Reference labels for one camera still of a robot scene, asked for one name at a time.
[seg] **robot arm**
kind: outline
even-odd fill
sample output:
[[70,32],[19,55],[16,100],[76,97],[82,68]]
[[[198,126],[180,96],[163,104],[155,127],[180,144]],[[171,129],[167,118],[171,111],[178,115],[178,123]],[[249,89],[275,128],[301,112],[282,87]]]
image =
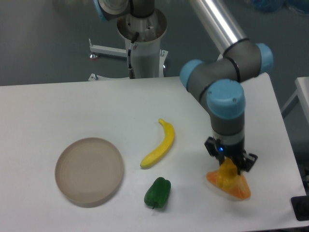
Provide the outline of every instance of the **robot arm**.
[[239,84],[273,67],[273,55],[264,44],[253,44],[221,0],[190,0],[223,59],[206,65],[192,60],[180,79],[211,117],[213,137],[205,146],[220,165],[232,159],[238,174],[249,171],[257,160],[244,150],[245,97]]

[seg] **green bell pepper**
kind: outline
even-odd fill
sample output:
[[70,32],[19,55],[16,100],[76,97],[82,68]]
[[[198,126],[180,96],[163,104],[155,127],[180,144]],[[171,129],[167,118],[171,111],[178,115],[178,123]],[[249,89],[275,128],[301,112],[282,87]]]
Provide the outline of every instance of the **green bell pepper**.
[[144,197],[146,205],[154,208],[162,208],[168,201],[170,192],[170,181],[163,177],[157,178],[148,189]]

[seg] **toy banana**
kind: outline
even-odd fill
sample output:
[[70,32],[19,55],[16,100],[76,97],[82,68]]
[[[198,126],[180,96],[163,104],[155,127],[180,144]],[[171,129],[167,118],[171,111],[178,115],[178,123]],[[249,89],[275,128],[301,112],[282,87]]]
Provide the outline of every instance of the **toy banana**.
[[165,138],[162,143],[151,153],[149,153],[140,163],[141,168],[150,168],[156,163],[158,163],[169,151],[172,147],[174,138],[175,138],[175,130],[172,124],[164,121],[163,119],[159,119],[159,123],[163,126]]

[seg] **plastic toy vegetable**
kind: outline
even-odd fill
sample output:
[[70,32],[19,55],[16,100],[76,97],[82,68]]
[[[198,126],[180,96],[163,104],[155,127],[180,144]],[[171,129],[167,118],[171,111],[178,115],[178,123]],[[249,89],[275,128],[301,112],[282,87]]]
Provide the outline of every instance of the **plastic toy vegetable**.
[[140,163],[141,168],[150,168],[159,162],[172,147],[174,138],[175,138],[175,130],[172,124],[164,121],[163,119],[159,119],[159,123],[163,126],[165,138],[162,143],[152,152],[150,152]]
[[237,167],[230,158],[225,158],[219,170],[207,173],[206,177],[213,185],[232,196],[242,200],[251,196],[245,176],[238,175]]
[[170,181],[163,177],[157,178],[148,189],[144,197],[146,205],[154,208],[162,208],[169,198]]

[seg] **round plate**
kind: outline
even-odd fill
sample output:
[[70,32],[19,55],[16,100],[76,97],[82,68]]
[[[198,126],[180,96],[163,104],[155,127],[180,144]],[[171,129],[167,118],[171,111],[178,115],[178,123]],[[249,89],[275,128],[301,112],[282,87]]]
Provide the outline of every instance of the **round plate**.
[[99,138],[71,144],[58,159],[55,177],[61,192],[74,204],[95,207],[119,186],[124,164],[118,149]]

